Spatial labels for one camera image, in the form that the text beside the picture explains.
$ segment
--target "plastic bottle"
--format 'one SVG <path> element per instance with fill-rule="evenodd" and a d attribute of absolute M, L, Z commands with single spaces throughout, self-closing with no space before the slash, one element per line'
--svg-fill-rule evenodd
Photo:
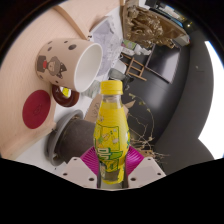
<path fill-rule="evenodd" d="M 122 85 L 119 80 L 101 82 L 102 101 L 93 139 L 101 178 L 106 184 L 123 181 L 125 157 L 130 144 L 130 132 L 121 102 Z"/>

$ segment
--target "white mug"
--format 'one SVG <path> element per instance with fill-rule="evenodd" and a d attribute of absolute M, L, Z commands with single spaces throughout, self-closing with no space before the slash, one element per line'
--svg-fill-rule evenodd
<path fill-rule="evenodd" d="M 56 91 L 62 86 L 73 93 L 82 93 L 96 78 L 102 55 L 102 47 L 98 43 L 74 38 L 54 39 L 46 43 L 37 55 L 36 73 L 40 79 L 52 83 Z"/>

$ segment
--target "yellow liquid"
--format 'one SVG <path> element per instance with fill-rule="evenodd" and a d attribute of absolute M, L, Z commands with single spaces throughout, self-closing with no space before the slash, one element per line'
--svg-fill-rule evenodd
<path fill-rule="evenodd" d="M 104 183 L 123 181 L 129 143 L 130 132 L 123 106 L 102 101 L 94 130 L 94 147 L 101 162 Z"/>

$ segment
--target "white surface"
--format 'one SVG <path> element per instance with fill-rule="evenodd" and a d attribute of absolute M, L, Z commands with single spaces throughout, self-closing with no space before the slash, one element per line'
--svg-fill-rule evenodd
<path fill-rule="evenodd" d="M 146 157 L 128 176 L 128 188 L 139 188 L 165 177 L 153 158 Z"/>
<path fill-rule="evenodd" d="M 84 188 L 97 188 L 97 176 L 78 157 L 71 158 L 60 177 Z"/>
<path fill-rule="evenodd" d="M 117 63 L 115 64 L 114 68 L 120 71 L 121 73 L 125 74 L 127 65 L 125 65 L 121 60 L 117 60 Z"/>
<path fill-rule="evenodd" d="M 214 87 L 211 109 L 198 139 L 207 147 L 214 159 L 221 159 L 224 155 L 224 68 L 211 43 L 206 41 L 205 44 L 211 57 Z"/>

